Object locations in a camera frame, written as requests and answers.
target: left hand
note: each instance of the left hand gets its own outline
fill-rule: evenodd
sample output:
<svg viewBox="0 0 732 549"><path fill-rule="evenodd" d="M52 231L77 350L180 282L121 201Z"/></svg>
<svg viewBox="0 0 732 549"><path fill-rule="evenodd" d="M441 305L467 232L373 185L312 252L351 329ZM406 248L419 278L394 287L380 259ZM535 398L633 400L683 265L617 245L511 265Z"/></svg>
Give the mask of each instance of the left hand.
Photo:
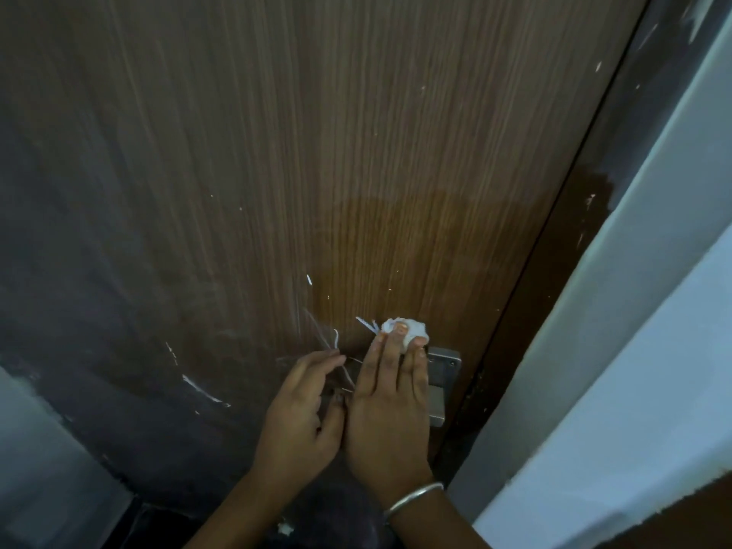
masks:
<svg viewBox="0 0 732 549"><path fill-rule="evenodd" d="M261 493L287 505L335 458L343 437L343 400L334 396L318 418L325 377L343 365L339 350L320 350L297 361L264 419L248 476Z"/></svg>

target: finger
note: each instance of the finger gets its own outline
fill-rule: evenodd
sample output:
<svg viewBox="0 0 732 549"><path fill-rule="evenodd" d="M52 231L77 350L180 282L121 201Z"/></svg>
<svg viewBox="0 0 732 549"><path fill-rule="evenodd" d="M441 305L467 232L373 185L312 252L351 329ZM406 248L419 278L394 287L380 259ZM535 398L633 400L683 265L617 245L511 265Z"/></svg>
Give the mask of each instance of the finger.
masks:
<svg viewBox="0 0 732 549"><path fill-rule="evenodd" d="M384 349L384 339L386 336L385 333L380 332L376 335L376 339L371 341L371 347L369 347L364 357L364 363L361 364L359 377L356 379L355 393L359 395L371 395L376 388L376 376L379 373L379 359L381 358L381 351Z"/></svg>
<svg viewBox="0 0 732 549"><path fill-rule="evenodd" d="M379 362L379 380L376 389L385 393L393 393L397 390L397 372L399 370L399 357L402 355L404 335L408 331L404 323L397 323L389 334L384 353Z"/></svg>
<svg viewBox="0 0 732 549"><path fill-rule="evenodd" d="M414 370L412 371L412 385L414 386L414 398L421 404L427 405L427 390L429 389L430 378L427 371L427 354L424 347L414 351Z"/></svg>
<svg viewBox="0 0 732 549"><path fill-rule="evenodd" d="M343 408L343 396L334 395L328 411L323 418L321 432L318 434L316 443L321 450L332 461L340 448L340 440L343 438L343 425L345 424L345 409Z"/></svg>
<svg viewBox="0 0 732 549"><path fill-rule="evenodd" d="M407 347L407 354L399 368L399 378L397 380L397 390L405 395L414 395L414 385L412 380L412 372L414 371L414 353L418 348L427 344L424 337L415 337Z"/></svg>
<svg viewBox="0 0 732 549"><path fill-rule="evenodd" d="M306 399L319 397L325 387L325 376L339 366L343 366L343 362L345 362L345 354L329 356L322 362L311 364L303 374L295 392Z"/></svg>
<svg viewBox="0 0 732 549"><path fill-rule="evenodd" d="M289 391L292 391L293 389L295 389L300 383L300 380L305 374L305 371L311 364L314 364L315 362L322 362L323 360L325 360L329 356L333 356L334 354L340 354L340 351L338 349L316 350L316 352L314 353L306 354L302 358L298 358L297 362L295 362L295 365L290 370L290 373L288 373L287 377L285 378L285 381L282 384L282 390L287 389Z"/></svg>

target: hand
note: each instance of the hand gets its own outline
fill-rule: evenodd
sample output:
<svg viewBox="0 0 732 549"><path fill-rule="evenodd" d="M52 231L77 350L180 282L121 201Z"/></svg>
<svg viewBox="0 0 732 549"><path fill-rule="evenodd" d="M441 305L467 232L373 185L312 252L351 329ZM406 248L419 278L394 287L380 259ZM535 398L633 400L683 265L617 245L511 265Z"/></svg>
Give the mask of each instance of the hand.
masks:
<svg viewBox="0 0 732 549"><path fill-rule="evenodd" d="M416 337L399 366L406 325L379 333L364 358L348 405L345 453L358 480L390 508L433 480L427 462L427 340Z"/></svg>
<svg viewBox="0 0 732 549"><path fill-rule="evenodd" d="M345 412L339 396L318 418L325 377L343 365L339 350L321 350L294 365L264 419L248 474L260 493L287 505L335 457L343 436Z"/></svg>

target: metal bracelet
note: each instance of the metal bracelet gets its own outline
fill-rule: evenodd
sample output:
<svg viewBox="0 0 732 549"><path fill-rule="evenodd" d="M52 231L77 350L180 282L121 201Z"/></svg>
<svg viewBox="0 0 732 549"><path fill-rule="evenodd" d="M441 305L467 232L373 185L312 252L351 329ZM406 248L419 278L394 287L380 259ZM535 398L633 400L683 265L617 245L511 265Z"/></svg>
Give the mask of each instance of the metal bracelet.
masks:
<svg viewBox="0 0 732 549"><path fill-rule="evenodd" d="M425 493L429 493L433 489L442 489L444 491L445 485L442 482L435 482L433 484L423 485L421 488L416 489L409 493L407 496L402 497L396 503L394 503L389 510L384 513L384 522L389 520L389 518L404 505L411 503L414 499L423 496Z"/></svg>

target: right hand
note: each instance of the right hand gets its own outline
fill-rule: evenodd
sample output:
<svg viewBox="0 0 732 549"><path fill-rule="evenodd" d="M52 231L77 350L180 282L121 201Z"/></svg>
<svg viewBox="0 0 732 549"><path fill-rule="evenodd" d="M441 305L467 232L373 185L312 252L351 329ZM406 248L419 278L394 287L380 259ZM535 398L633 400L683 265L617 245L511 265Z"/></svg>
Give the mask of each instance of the right hand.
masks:
<svg viewBox="0 0 732 549"><path fill-rule="evenodd" d="M400 368L406 332L402 323L388 337L376 336L348 405L348 466L384 509L434 481L427 462L427 340L416 337L409 344Z"/></svg>

